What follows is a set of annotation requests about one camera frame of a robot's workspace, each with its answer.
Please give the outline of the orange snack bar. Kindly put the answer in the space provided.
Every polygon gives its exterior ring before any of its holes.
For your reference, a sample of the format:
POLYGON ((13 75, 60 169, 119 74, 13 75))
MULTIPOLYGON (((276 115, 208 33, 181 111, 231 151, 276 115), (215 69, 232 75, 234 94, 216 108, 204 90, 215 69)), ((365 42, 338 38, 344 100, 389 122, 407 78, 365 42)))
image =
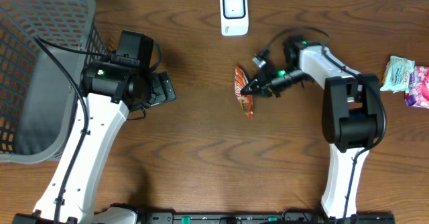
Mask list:
POLYGON ((243 69, 237 65, 235 67, 235 81, 234 81, 234 90, 238 102, 242 110, 245 112, 248 118, 253 117, 253 97, 251 95, 242 95, 241 91, 248 84, 247 76, 243 69))

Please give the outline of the teal wet wipes pack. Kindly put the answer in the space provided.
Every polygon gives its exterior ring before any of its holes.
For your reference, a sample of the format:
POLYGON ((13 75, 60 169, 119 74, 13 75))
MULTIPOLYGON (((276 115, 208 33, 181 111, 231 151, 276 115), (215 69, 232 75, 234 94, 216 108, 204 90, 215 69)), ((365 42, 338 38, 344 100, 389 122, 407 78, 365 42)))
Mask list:
POLYGON ((413 73, 415 62, 398 56, 391 56, 383 74, 380 91, 393 93, 409 91, 410 75, 413 73))

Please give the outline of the purple noodle packet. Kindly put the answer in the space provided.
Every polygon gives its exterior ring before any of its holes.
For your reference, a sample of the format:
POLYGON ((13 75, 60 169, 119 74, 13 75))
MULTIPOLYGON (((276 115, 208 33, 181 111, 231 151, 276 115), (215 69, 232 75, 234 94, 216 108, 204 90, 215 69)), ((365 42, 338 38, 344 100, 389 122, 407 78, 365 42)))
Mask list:
POLYGON ((405 94, 409 107, 428 108, 428 67, 415 66, 410 75, 409 90, 405 94))

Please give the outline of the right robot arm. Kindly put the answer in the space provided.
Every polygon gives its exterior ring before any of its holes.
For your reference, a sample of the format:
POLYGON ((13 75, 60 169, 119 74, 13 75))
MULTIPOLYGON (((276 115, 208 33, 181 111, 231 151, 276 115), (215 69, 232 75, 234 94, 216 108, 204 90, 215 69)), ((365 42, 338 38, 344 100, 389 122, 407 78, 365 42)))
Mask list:
POLYGON ((269 50, 264 50, 253 59, 259 72, 239 92, 243 96, 279 97, 282 91, 305 80, 322 88, 322 132, 330 148, 322 210, 327 221, 353 223, 365 159, 385 134, 386 114, 377 90, 378 77, 348 68, 324 42, 291 36, 283 49, 288 65, 285 70, 276 69, 269 61, 269 50))

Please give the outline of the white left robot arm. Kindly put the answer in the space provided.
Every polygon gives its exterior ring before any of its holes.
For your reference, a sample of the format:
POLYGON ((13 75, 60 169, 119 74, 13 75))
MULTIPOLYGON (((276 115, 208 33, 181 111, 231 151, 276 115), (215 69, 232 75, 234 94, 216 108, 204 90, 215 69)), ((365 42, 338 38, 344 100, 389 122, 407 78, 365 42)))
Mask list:
POLYGON ((95 61, 82 71, 76 115, 58 167, 31 214, 14 223, 138 223, 139 211, 113 204, 95 213, 95 199, 111 146, 137 109, 176 98, 167 72, 140 64, 95 61))

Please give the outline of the white barcode scanner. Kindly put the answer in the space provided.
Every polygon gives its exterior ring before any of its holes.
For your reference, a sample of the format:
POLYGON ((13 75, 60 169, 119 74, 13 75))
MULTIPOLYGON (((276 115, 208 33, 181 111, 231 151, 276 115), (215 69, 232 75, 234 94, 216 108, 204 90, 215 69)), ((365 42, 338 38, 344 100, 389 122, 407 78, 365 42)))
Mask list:
POLYGON ((249 30, 248 0, 219 0, 223 36, 243 36, 249 30))

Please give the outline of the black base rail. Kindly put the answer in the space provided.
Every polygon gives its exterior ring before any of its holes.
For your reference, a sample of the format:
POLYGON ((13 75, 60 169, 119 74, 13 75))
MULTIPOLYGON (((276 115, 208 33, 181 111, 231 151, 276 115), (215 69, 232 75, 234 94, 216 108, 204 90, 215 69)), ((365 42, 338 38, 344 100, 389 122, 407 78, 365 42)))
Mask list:
POLYGON ((392 214, 358 214, 346 221, 325 219, 321 214, 289 211, 286 214, 173 214, 143 213, 137 216, 138 224, 258 224, 258 223, 355 223, 395 224, 392 214))

